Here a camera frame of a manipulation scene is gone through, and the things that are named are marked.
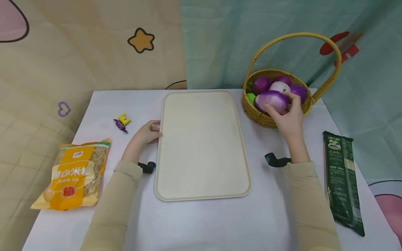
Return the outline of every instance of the green spaghetti package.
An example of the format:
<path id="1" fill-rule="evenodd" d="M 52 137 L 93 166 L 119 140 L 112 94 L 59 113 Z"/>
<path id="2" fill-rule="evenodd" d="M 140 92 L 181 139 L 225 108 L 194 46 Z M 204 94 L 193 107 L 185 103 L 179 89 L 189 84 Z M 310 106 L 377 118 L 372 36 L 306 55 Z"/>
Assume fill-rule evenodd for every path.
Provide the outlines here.
<path id="1" fill-rule="evenodd" d="M 326 131 L 323 136 L 325 194 L 329 199 L 334 220 L 364 237 L 353 160 L 353 139 Z"/>

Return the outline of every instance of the wicker basket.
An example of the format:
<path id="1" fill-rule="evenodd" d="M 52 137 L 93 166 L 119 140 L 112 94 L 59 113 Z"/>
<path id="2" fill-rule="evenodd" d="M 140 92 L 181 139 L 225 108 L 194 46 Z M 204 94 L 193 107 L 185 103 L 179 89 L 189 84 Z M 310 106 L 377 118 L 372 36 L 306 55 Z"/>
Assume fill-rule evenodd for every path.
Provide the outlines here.
<path id="1" fill-rule="evenodd" d="M 299 79 L 298 77 L 296 77 L 286 71 L 282 71 L 279 69 L 263 69 L 263 70 L 256 71 L 256 72 L 250 74 L 250 71 L 251 71 L 251 68 L 252 68 L 254 62 L 257 60 L 259 55 L 266 48 L 270 47 L 271 45 L 273 45 L 281 40 L 285 40 L 285 39 L 288 39 L 291 37 L 315 37 L 315 38 L 318 38 L 318 39 L 321 39 L 321 40 L 324 40 L 325 42 L 327 42 L 335 51 L 336 67 L 335 67 L 334 71 L 332 72 L 331 76 L 320 86 L 320 88 L 314 93 L 314 95 L 311 94 L 309 88 L 303 81 L 301 81 L 301 79 Z M 247 89 L 248 83 L 254 82 L 254 80 L 258 77 L 265 76 L 265 77 L 269 77 L 272 79 L 272 78 L 275 78 L 280 75 L 285 75 L 292 80 L 293 85 L 303 86 L 304 88 L 306 88 L 308 90 L 307 98 L 301 106 L 301 109 L 303 110 L 304 115 L 307 115 L 309 113 L 309 111 L 311 110 L 311 107 L 317 102 L 317 100 L 320 99 L 320 97 L 328 90 L 328 88 L 332 85 L 332 83 L 337 78 L 339 71 L 340 71 L 340 67 L 341 67 L 341 61 L 342 61 L 342 56 L 340 54 L 338 46 L 332 40 L 330 40 L 329 38 L 322 36 L 320 34 L 311 33 L 311 32 L 296 32 L 296 33 L 286 34 L 281 37 L 275 38 L 274 40 L 271 40 L 270 42 L 263 45 L 254 54 L 254 56 L 250 62 L 250 66 L 248 67 L 246 80 L 244 81 L 244 84 L 243 84 L 242 106 L 243 106 L 244 112 L 256 124 L 263 126 L 263 127 L 275 128 L 276 124 L 275 124 L 274 120 L 270 116 L 265 115 L 262 112 L 260 112 L 259 110 L 257 110 L 254 107 L 254 104 L 250 103 L 250 101 L 248 100 L 248 98 L 246 96 L 246 89 Z"/>

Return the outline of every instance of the yellow candy wrapper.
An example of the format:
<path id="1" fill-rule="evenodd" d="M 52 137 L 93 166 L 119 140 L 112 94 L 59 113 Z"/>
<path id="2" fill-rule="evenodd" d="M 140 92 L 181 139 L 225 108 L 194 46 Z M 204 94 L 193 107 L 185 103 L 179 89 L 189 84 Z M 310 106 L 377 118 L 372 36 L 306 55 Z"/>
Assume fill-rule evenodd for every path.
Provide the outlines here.
<path id="1" fill-rule="evenodd" d="M 110 139 L 82 145 L 60 145 L 52 180 L 32 209 L 70 210 L 98 201 Z"/>
<path id="2" fill-rule="evenodd" d="M 117 119 L 120 120 L 121 123 L 122 123 L 124 126 L 127 125 L 128 122 L 131 121 L 130 119 L 128 119 L 128 118 L 125 116 L 125 113 L 122 113 L 120 116 L 117 117 Z"/>

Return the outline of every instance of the beige backdrop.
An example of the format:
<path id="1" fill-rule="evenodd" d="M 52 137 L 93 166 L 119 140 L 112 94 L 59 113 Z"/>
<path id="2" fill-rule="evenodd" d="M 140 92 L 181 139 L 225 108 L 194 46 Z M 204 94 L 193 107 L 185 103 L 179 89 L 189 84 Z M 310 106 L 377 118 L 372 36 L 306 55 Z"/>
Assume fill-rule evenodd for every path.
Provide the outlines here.
<path id="1" fill-rule="evenodd" d="M 73 139 L 92 91 L 164 89 L 185 79 L 179 0 L 15 4 L 29 32 L 0 43 L 0 250 L 22 248 L 38 214 L 29 207 L 50 181 L 57 145 Z M 153 50 L 138 53 L 152 45 L 127 42 L 138 28 L 154 35 Z M 59 102 L 71 110 L 64 117 L 58 110 L 63 116 L 68 109 Z"/>

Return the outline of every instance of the orange star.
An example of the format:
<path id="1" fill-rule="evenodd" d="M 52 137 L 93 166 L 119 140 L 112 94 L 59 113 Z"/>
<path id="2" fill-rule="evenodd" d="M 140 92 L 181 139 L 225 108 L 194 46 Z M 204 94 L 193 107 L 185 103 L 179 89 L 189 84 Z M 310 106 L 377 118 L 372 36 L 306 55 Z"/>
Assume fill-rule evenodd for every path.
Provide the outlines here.
<path id="1" fill-rule="evenodd" d="M 154 49 L 154 44 L 152 43 L 154 39 L 155 36 L 153 34 L 148 34 L 142 28 L 138 28 L 134 36 L 130 37 L 127 42 L 134 47 L 136 52 L 143 53 L 144 51 L 152 51 Z"/>

